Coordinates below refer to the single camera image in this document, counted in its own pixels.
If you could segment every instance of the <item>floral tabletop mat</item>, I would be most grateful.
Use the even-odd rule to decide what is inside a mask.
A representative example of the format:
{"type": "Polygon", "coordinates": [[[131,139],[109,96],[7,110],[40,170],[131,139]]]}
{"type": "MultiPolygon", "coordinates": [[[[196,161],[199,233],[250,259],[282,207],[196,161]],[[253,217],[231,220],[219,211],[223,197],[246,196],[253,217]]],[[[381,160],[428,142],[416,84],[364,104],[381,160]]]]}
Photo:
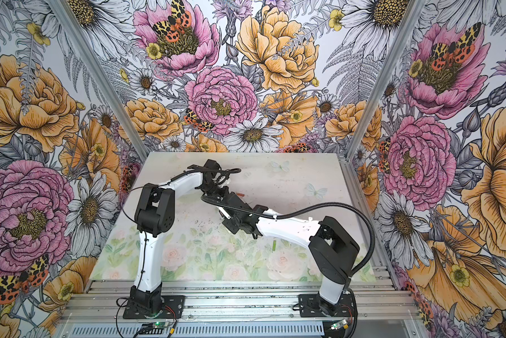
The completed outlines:
{"type": "MultiPolygon", "coordinates": [[[[161,183],[191,164],[216,160],[223,169],[241,168],[229,188],[244,194],[250,206],[260,204],[279,213],[290,213],[319,202],[351,203],[335,154],[234,154],[152,152],[135,186],[161,183]]],[[[131,192],[124,206],[133,216],[141,189],[131,192]]],[[[309,250],[285,240],[230,233],[221,225],[216,207],[200,199],[198,190],[176,200],[176,218],[164,239],[161,277],[173,280],[320,281],[309,250]]],[[[360,245],[358,260],[367,251],[356,216],[345,209],[324,208],[300,216],[339,220],[360,245]]],[[[136,224],[122,213],[91,274],[92,280],[134,280],[139,255],[136,224]]],[[[354,280],[373,281],[367,265],[354,280]]]]}

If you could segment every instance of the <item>pink peony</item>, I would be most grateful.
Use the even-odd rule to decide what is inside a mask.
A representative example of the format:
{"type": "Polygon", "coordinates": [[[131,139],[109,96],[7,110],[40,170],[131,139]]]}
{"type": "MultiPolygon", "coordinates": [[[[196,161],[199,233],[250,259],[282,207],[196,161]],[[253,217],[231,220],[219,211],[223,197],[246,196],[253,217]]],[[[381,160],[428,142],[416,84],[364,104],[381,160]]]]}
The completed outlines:
{"type": "Polygon", "coordinates": [[[390,140],[390,174],[384,176],[386,190],[405,195],[417,210],[435,206],[456,172],[456,159],[449,150],[446,126],[434,117],[403,118],[390,140]]]}
{"type": "Polygon", "coordinates": [[[195,9],[184,0],[185,10],[191,13],[191,28],[187,28],[180,36],[178,42],[169,43],[165,39],[158,39],[152,26],[161,21],[167,21],[170,6],[162,9],[159,5],[152,11],[135,11],[133,24],[135,35],[140,48],[148,47],[148,60],[153,60],[156,70],[164,75],[180,77],[186,73],[200,71],[205,66],[215,64],[219,57],[220,35],[216,24],[208,23],[202,15],[198,5],[195,9]]]}
{"type": "Polygon", "coordinates": [[[480,76],[490,44],[484,42],[484,25],[474,42],[474,52],[463,62],[446,64],[439,71],[432,69],[435,60],[431,49],[436,43],[446,45],[458,41],[465,31],[447,31],[434,24],[411,55],[412,65],[407,80],[399,88],[403,102],[416,106],[424,114],[435,114],[440,119],[451,118],[469,104],[480,92],[487,76],[480,76]]]}
{"type": "Polygon", "coordinates": [[[50,264],[63,257],[73,197],[65,177],[40,162],[20,160],[0,169],[0,277],[20,275],[45,254],[50,264]]]}
{"type": "Polygon", "coordinates": [[[212,123],[212,132],[227,135],[229,128],[257,114],[257,97],[249,80],[219,66],[204,69],[184,90],[189,109],[212,123]]]}

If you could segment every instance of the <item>robotic arm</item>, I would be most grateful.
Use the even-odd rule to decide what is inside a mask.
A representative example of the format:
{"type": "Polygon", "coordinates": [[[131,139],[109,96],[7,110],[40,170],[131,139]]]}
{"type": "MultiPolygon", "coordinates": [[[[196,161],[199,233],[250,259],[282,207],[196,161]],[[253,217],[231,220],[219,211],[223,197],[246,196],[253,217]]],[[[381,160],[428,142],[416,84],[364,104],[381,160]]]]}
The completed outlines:
{"type": "Polygon", "coordinates": [[[323,274],[317,295],[318,308],[332,316],[342,292],[349,286],[352,265],[358,255],[358,244],[332,217],[322,221],[294,217],[278,219],[281,214],[265,206],[251,208],[223,183],[239,169],[221,170],[217,162],[207,160],[204,166],[190,166],[188,172],[160,185],[142,188],[135,212],[141,237],[141,254],[135,285],[131,288],[130,305],[136,313],[156,317],[163,307],[160,267],[163,236],[174,223],[175,199],[193,189],[201,190],[203,201],[215,205],[223,217],[223,225],[236,234],[243,230],[258,236],[281,238],[308,248],[323,274]]]}

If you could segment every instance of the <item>metal post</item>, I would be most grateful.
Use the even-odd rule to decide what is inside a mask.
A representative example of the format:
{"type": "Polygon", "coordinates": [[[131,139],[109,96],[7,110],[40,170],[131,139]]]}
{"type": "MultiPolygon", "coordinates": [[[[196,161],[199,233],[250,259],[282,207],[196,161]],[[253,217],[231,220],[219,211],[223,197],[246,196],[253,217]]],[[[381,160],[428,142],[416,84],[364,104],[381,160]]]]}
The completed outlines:
{"type": "Polygon", "coordinates": [[[88,71],[90,71],[92,77],[97,82],[97,85],[101,89],[104,97],[107,99],[111,109],[116,114],[118,121],[120,121],[122,128],[127,133],[127,136],[138,153],[141,161],[144,162],[148,157],[148,149],[144,146],[137,130],[133,126],[131,119],[126,113],[126,110],[118,97],[118,94],[114,91],[114,87],[107,77],[107,74],[103,70],[103,67],[101,67],[94,50],[87,43],[84,37],[84,31],[79,25],[75,14],[73,14],[73,11],[69,8],[67,0],[52,0],[47,3],[52,12],[56,15],[62,29],[66,31],[68,39],[73,42],[81,60],[84,62],[88,71]]]}
{"type": "Polygon", "coordinates": [[[356,131],[352,135],[351,144],[345,151],[345,158],[347,161],[352,159],[358,149],[358,146],[362,142],[368,125],[375,114],[375,109],[379,103],[380,96],[390,81],[390,74],[392,73],[394,67],[398,62],[400,62],[403,48],[412,36],[412,31],[415,28],[416,22],[420,17],[420,13],[424,8],[424,5],[425,0],[410,0],[407,5],[407,10],[401,20],[401,25],[397,31],[396,39],[386,54],[384,64],[380,69],[377,81],[373,85],[373,89],[371,90],[371,94],[369,95],[368,101],[365,105],[364,114],[356,126],[356,131]]]}

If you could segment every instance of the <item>black mounting plate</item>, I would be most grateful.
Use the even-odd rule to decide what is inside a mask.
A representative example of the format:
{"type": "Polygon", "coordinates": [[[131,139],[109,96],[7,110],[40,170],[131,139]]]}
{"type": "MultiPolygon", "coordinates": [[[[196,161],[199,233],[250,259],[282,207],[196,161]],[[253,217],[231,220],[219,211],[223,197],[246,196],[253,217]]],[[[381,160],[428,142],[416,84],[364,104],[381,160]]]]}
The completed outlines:
{"type": "MultiPolygon", "coordinates": [[[[341,294],[339,302],[335,305],[336,311],[333,317],[351,317],[349,309],[352,309],[351,295],[341,294]]],[[[298,295],[298,306],[300,307],[300,317],[325,317],[326,315],[321,312],[318,307],[317,294],[301,294],[298,295]]]]}
{"type": "MultiPolygon", "coordinates": [[[[176,314],[176,319],[182,318],[182,310],[184,306],[185,296],[168,296],[161,295],[161,301],[164,306],[168,306],[171,308],[176,314]]],[[[127,301],[126,309],[123,312],[124,319],[173,319],[173,314],[170,313],[167,309],[163,308],[161,313],[155,317],[151,317],[149,314],[139,310],[135,306],[135,304],[131,301],[127,301]]]]}

